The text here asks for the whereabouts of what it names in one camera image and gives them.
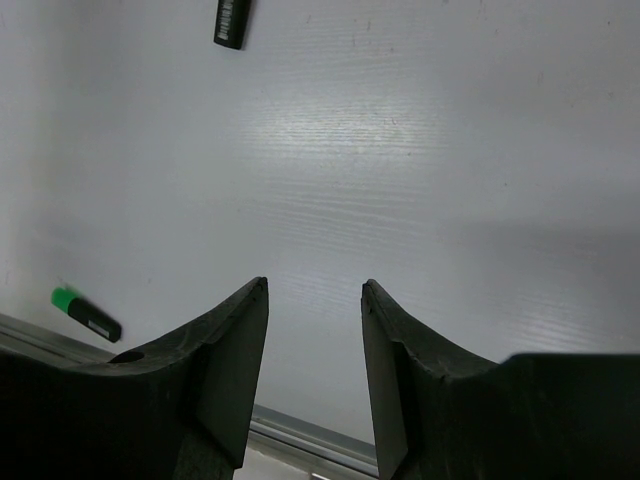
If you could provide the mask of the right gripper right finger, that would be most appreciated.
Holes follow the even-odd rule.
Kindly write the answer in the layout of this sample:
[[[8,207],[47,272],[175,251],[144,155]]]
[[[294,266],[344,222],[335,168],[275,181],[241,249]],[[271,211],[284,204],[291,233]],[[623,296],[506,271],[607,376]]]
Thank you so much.
[[[495,363],[363,285],[383,479],[635,479],[639,358],[525,353]]]

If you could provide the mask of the yellow black highlighter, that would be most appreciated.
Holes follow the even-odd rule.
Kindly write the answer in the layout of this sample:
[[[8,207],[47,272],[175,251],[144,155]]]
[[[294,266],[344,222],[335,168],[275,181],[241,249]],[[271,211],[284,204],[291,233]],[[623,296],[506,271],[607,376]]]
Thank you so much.
[[[253,0],[219,0],[213,42],[228,49],[242,50],[253,4]]]

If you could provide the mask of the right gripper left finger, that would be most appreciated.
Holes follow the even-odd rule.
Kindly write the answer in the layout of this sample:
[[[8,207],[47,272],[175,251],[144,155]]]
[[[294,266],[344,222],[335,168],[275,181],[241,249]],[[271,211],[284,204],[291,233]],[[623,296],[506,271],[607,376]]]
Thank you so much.
[[[229,479],[244,462],[269,315],[258,277],[107,362],[1,354],[5,479]]]

